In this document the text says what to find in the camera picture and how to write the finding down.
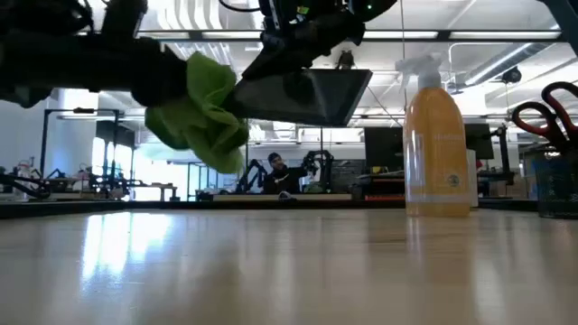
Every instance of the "man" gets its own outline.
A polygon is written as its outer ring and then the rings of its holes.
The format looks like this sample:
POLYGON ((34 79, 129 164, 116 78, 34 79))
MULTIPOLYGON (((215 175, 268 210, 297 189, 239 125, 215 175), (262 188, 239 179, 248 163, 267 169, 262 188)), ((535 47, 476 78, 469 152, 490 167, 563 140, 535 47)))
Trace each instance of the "man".
POLYGON ((265 194, 279 194, 287 191, 291 194, 301 192, 299 179, 307 176, 303 167, 287 168, 279 153, 271 153, 267 158, 273 172, 265 177, 263 190, 265 194))

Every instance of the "scissors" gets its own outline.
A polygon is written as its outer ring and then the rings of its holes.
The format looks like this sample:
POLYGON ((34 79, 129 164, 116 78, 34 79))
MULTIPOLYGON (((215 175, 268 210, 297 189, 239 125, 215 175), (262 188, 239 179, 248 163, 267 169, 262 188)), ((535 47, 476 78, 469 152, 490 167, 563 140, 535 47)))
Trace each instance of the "scissors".
POLYGON ((560 153, 567 153, 573 147, 578 148, 578 126, 572 123, 572 119, 568 115, 568 112, 566 112, 566 109, 552 96, 552 93, 558 89, 566 90, 578 98, 578 87, 574 84, 564 81, 552 83, 542 90, 542 99, 554 110, 554 113, 542 103, 527 102, 514 109, 514 112, 512 112, 512 121, 522 130, 534 135, 543 136, 560 153), (520 113, 527 109, 538 111, 544 117, 546 126, 536 127, 522 121, 520 113), (558 126, 557 118, 560 118, 568 138, 566 138, 566 135, 564 135, 564 132, 562 132, 562 129, 558 126))

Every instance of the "white spray nozzle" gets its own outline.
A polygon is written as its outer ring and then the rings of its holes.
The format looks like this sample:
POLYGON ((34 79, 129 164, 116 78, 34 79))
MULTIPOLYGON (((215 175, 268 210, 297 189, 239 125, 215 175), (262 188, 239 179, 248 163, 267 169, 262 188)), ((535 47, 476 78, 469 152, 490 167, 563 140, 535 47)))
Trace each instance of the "white spray nozzle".
POLYGON ((407 87, 411 76, 414 75, 420 78, 420 88, 422 88, 422 84, 423 87, 439 87, 439 85, 441 85, 439 69, 442 61, 441 53, 431 53, 420 58, 396 62, 396 70, 403 75, 400 91, 403 91, 407 87))

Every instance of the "orange spray bottle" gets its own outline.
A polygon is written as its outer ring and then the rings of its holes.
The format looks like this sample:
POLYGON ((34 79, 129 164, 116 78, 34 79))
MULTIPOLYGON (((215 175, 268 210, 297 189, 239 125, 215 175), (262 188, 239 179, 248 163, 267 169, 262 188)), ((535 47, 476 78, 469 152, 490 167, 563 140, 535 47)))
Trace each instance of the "orange spray bottle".
POLYGON ((411 217, 470 215, 463 120, 442 88, 441 64, 433 54, 396 64, 405 84, 415 74, 419 85, 404 126, 406 213, 411 217))

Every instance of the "microfiber cloth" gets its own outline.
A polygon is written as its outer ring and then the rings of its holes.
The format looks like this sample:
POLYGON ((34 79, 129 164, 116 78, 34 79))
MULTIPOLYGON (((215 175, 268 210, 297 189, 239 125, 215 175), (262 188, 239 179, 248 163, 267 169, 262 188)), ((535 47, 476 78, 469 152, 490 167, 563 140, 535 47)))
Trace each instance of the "microfiber cloth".
POLYGON ((187 96, 148 107, 146 127, 172 149, 192 149, 217 172, 238 172, 243 165, 239 147, 249 132, 242 120, 220 107, 236 78, 230 67, 195 52, 187 61, 187 96))

